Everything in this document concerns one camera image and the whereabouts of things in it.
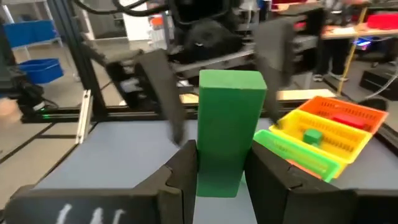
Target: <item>orange basket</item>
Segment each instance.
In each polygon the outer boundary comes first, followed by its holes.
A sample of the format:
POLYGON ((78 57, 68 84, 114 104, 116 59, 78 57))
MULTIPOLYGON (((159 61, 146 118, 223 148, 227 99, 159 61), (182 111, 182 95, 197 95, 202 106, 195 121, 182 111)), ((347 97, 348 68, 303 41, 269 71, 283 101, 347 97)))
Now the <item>orange basket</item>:
POLYGON ((316 96, 308 100, 299 109, 327 119, 332 119, 338 114, 360 119, 365 124, 363 130, 371 134, 375 134, 378 131, 388 115, 385 111, 322 96, 316 96))

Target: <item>blue bin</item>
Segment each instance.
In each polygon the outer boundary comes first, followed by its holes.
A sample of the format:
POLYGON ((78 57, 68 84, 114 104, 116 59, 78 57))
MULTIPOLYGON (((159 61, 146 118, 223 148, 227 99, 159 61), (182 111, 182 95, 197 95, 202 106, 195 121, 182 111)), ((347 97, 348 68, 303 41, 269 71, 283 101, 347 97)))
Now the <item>blue bin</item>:
POLYGON ((51 40, 58 37, 57 30, 52 21, 35 21, 32 25, 35 42, 51 40))
POLYGON ((4 25, 4 31, 11 47, 20 47, 36 42, 32 23, 18 22, 4 25))
POLYGON ((56 58, 28 60, 19 64, 34 84, 45 84, 63 76, 60 62, 56 58))

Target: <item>hand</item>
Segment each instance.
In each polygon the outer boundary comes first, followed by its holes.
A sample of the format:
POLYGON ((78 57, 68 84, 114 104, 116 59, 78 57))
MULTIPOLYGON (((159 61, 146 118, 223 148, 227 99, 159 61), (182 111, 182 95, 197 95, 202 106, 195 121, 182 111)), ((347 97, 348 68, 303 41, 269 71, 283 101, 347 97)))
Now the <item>hand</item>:
POLYGON ((16 123, 22 116, 16 100, 0 98, 0 127, 16 123))

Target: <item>green wooden block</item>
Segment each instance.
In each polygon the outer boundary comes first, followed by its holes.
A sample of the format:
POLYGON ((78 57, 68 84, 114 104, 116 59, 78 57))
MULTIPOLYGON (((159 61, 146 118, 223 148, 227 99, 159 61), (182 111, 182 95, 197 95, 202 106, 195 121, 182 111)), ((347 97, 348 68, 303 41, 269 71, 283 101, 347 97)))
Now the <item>green wooden block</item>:
POLYGON ((197 196, 235 197, 267 87, 234 70, 202 70, 199 86, 197 196))
POLYGON ((315 129, 308 129, 304 132, 303 142, 319 147, 322 142, 322 132, 315 129))

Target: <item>desk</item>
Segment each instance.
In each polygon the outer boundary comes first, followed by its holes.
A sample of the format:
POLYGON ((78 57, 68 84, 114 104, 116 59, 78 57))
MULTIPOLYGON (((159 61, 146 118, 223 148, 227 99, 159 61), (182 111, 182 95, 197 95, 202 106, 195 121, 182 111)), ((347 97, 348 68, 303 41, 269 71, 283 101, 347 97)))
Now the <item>desk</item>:
POLYGON ((327 26, 325 33, 322 34, 322 39, 345 39, 345 38, 353 38, 356 35, 358 35, 359 37, 366 37, 366 36, 383 36, 383 35, 398 34, 398 29, 393 29, 393 30, 371 29, 368 28, 366 24, 360 24, 359 27, 360 28, 355 29, 354 27, 327 26))
POLYGON ((317 0, 308 0, 306 2, 293 2, 293 3, 280 3, 280 4, 275 4, 278 8, 277 9, 271 9, 272 12, 280 12, 287 10, 289 6, 296 5, 296 4, 306 4, 306 3, 315 3, 318 2, 317 0))
MULTIPOLYGON (((260 119, 257 129, 267 129, 260 119)), ((197 138, 197 121, 187 121, 187 136, 197 138)), ((174 155, 166 121, 100 123, 35 189, 133 188, 174 155)), ((396 189, 398 159, 377 139, 370 140, 354 164, 333 185, 346 188, 396 189)), ((197 197, 194 224, 256 224, 248 189, 236 198, 197 197)))

